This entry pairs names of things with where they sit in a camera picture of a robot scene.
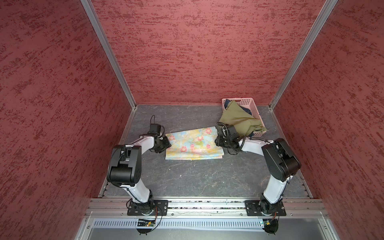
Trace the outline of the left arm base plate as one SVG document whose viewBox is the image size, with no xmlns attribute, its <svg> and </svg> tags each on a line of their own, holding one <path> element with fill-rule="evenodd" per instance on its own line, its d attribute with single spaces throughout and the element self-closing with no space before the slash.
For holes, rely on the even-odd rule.
<svg viewBox="0 0 384 240">
<path fill-rule="evenodd" d="M 132 200 L 126 202 L 128 216 L 166 216 L 168 211 L 168 200 L 153 200 L 146 204 L 134 203 Z"/>
</svg>

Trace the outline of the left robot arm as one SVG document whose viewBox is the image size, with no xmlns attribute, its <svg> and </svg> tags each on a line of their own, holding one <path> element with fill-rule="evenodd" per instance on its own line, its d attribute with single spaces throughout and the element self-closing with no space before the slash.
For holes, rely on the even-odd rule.
<svg viewBox="0 0 384 240">
<path fill-rule="evenodd" d="M 131 197 L 128 215 L 165 216 L 168 210 L 167 200 L 155 200 L 142 176 L 142 155 L 147 152 L 162 153 L 171 147 L 167 137 L 142 135 L 130 144 L 117 145 L 112 150 L 107 171 L 107 181 L 115 187 L 125 190 Z"/>
</svg>

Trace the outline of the floral pastel skirt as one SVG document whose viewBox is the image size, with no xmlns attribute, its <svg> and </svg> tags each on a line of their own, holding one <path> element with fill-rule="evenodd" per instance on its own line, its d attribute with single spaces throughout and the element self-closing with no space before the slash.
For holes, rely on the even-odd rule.
<svg viewBox="0 0 384 240">
<path fill-rule="evenodd" d="M 166 160 L 222 159 L 224 150 L 215 143 L 215 127 L 201 128 L 166 134 L 171 147 L 166 150 Z"/>
</svg>

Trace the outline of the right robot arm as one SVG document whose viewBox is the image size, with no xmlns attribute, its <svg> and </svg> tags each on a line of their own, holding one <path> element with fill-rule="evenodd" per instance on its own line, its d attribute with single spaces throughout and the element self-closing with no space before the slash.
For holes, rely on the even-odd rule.
<svg viewBox="0 0 384 240">
<path fill-rule="evenodd" d="M 246 136 L 241 138 L 233 125 L 221 122 L 216 124 L 216 129 L 218 132 L 216 145 L 226 148 L 229 154 L 249 152 L 261 155 L 266 160 L 271 175 L 268 185 L 258 201 L 245 201 L 247 215 L 285 216 L 284 191 L 302 166 L 288 143 L 282 138 L 272 141 Z"/>
</svg>

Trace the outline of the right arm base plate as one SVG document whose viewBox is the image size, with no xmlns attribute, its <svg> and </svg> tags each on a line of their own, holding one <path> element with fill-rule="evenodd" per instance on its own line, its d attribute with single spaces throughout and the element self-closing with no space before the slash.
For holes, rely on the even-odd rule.
<svg viewBox="0 0 384 240">
<path fill-rule="evenodd" d="M 271 204 L 267 200 L 247 200 L 245 201 L 245 210 L 249 217 L 285 217 L 287 215 L 282 200 L 275 204 Z"/>
</svg>

